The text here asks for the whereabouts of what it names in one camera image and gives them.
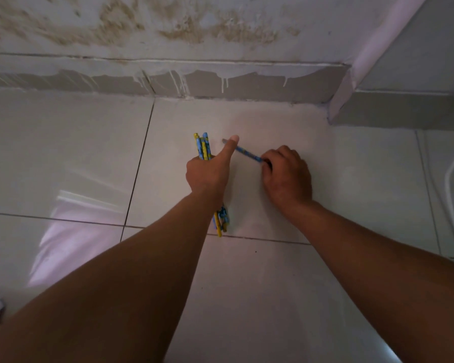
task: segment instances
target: skin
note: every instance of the skin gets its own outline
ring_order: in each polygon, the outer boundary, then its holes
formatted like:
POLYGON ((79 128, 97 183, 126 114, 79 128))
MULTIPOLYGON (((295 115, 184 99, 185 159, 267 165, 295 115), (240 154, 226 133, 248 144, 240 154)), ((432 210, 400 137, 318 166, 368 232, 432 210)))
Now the skin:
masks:
MULTIPOLYGON (((162 361, 182 315, 214 211, 229 179, 233 136, 194 158, 192 193, 157 222, 87 262, 0 328, 0 362, 162 361)), ((454 361, 454 263, 397 243, 312 200, 295 150, 263 155, 268 197, 309 239, 404 362, 454 361)))

